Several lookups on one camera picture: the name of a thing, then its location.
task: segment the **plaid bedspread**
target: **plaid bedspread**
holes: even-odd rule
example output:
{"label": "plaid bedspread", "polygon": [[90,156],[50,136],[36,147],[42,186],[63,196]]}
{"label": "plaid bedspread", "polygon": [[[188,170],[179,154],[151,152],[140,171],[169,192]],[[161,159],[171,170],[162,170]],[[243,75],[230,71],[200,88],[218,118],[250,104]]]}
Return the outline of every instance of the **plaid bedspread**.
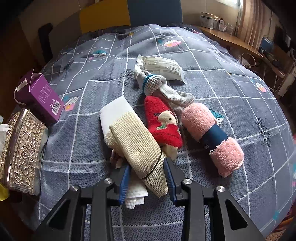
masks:
{"label": "plaid bedspread", "polygon": [[[296,198],[296,154],[289,124],[265,83],[197,27],[178,25],[114,27],[82,35],[49,62],[43,74],[65,102],[50,127],[41,171],[41,195],[24,195],[20,216],[36,228],[72,185],[87,187],[108,176],[111,150],[103,140],[99,110],[124,96],[146,125],[144,94],[133,77],[138,55],[162,56],[179,63],[186,84],[172,88],[192,93],[245,153],[243,166],[218,176],[209,155],[180,126],[184,146],[175,164],[186,177],[206,187],[228,188],[267,236]],[[182,207],[151,192],[134,210],[112,208],[115,240],[180,240]],[[205,207],[207,238],[209,214]],[[85,223],[89,239],[90,206]]]}

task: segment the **black elastic band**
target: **black elastic band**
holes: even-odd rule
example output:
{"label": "black elastic band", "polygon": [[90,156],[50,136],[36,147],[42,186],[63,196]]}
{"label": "black elastic band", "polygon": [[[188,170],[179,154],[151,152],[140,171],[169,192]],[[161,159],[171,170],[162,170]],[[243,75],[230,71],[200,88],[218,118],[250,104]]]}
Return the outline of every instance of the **black elastic band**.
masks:
{"label": "black elastic band", "polygon": [[157,161],[157,163],[155,164],[155,166],[153,167],[152,171],[149,172],[147,176],[141,178],[141,180],[146,179],[147,177],[150,176],[150,174],[154,171],[154,169],[156,168],[157,164],[159,163],[159,160],[160,160],[162,154],[163,154],[163,151],[161,150],[161,153],[160,153],[160,156],[159,156],[159,158],[158,158],[158,161]]}
{"label": "black elastic band", "polygon": [[217,125],[213,125],[200,139],[200,143],[210,153],[215,150],[218,145],[228,139],[227,134]]}

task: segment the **beige mesh cloth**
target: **beige mesh cloth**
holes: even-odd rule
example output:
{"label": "beige mesh cloth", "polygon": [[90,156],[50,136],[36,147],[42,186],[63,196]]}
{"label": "beige mesh cloth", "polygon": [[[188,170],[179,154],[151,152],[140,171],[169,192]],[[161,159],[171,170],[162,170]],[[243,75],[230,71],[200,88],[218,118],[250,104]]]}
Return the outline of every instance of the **beige mesh cloth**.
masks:
{"label": "beige mesh cloth", "polygon": [[266,237],[265,240],[266,241],[278,241],[284,232],[285,232],[285,230],[282,230],[282,231],[276,232],[276,233],[271,233]]}
{"label": "beige mesh cloth", "polygon": [[156,196],[166,195],[168,187],[163,171],[166,155],[144,124],[127,112],[109,128],[111,134],[106,136],[109,145],[122,151],[137,176]]}

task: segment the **window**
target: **window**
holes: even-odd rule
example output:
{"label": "window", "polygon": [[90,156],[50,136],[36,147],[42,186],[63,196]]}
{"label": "window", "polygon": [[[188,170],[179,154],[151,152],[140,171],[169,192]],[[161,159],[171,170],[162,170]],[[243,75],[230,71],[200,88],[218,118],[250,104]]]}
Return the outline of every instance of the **window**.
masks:
{"label": "window", "polygon": [[239,8],[239,5],[242,4],[243,0],[216,0],[216,1],[231,7]]}

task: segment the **yellow panel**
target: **yellow panel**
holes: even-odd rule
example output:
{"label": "yellow panel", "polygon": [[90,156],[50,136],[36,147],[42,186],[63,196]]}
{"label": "yellow panel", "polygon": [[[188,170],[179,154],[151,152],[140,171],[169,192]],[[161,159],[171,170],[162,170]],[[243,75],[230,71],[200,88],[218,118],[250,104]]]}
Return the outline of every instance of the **yellow panel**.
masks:
{"label": "yellow panel", "polygon": [[80,12],[82,33],[122,25],[131,25],[127,0],[104,0]]}

